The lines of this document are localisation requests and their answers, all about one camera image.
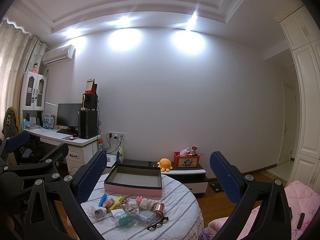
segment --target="copper cup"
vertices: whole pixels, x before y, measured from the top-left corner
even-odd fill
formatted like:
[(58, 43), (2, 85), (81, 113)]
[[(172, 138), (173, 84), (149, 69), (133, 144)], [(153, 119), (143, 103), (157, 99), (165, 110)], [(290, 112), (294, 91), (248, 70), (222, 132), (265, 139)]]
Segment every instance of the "copper cup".
[(164, 204), (162, 202), (157, 202), (152, 205), (151, 211), (157, 214), (157, 217), (163, 217), (164, 215)]

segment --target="doorway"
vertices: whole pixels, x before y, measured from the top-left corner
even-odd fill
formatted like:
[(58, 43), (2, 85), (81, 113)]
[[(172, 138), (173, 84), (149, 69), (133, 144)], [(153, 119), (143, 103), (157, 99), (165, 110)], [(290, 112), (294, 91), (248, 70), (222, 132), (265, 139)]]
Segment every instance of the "doorway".
[(282, 136), (281, 150), (278, 164), (276, 167), (268, 170), (272, 174), (288, 181), (293, 161), (291, 160), (292, 149), (297, 123), (297, 103), (295, 91), (283, 85), (284, 94), (284, 128)]

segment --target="blue marker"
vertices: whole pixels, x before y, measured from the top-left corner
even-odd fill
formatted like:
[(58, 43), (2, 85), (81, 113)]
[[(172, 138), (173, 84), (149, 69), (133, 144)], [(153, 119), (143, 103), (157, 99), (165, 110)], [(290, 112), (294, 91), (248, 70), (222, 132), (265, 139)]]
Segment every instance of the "blue marker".
[(106, 199), (107, 199), (107, 194), (103, 194), (98, 207), (102, 207), (102, 204), (106, 201)]

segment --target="red storage box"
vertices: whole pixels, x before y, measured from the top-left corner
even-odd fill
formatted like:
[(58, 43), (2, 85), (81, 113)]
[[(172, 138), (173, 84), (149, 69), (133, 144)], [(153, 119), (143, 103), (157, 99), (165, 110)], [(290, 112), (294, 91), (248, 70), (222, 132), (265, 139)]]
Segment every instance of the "red storage box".
[(186, 156), (186, 157), (179, 157), (178, 155), (180, 152), (174, 152), (174, 166), (176, 168), (194, 168), (199, 166), (199, 159), (200, 156), (196, 155)]

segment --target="pink bedding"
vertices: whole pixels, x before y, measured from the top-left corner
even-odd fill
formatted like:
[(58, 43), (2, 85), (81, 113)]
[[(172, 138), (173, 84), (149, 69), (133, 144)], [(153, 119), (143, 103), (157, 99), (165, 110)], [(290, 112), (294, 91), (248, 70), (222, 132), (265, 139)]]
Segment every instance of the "pink bedding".
[[(320, 196), (311, 188), (297, 180), (285, 187), (284, 190), (288, 199), (289, 207), (292, 208), (293, 215), (291, 220), (291, 240), (297, 240), (302, 235), (318, 210), (320, 206)], [(257, 216), (258, 210), (259, 207), (252, 210), (249, 219), (238, 239), (245, 237), (249, 233)], [(297, 229), (297, 224), (301, 213), (305, 213), (305, 218), (303, 220), (301, 229)], [(210, 239), (216, 235), (227, 219), (228, 217), (215, 219), (208, 224)]]

